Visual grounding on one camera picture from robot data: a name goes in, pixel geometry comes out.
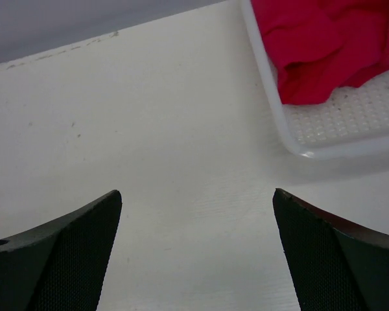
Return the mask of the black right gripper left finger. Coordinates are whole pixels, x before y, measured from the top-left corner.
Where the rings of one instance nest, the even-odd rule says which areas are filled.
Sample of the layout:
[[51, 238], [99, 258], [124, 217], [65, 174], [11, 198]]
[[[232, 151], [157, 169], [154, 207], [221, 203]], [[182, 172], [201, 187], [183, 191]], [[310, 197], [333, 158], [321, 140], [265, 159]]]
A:
[[96, 310], [121, 210], [113, 190], [0, 239], [0, 310]]

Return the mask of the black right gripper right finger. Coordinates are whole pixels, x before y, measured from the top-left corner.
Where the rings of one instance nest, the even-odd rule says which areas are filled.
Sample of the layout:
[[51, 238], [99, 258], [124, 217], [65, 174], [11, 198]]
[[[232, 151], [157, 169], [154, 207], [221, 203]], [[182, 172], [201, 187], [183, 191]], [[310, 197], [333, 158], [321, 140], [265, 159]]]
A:
[[301, 310], [389, 310], [389, 235], [283, 189], [272, 204]]

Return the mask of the red t shirt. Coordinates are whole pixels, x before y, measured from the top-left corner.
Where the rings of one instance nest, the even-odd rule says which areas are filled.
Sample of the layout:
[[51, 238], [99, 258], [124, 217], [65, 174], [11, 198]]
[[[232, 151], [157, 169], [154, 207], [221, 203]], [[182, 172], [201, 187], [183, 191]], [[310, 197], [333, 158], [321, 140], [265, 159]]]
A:
[[283, 104], [325, 102], [389, 70], [389, 1], [252, 1]]

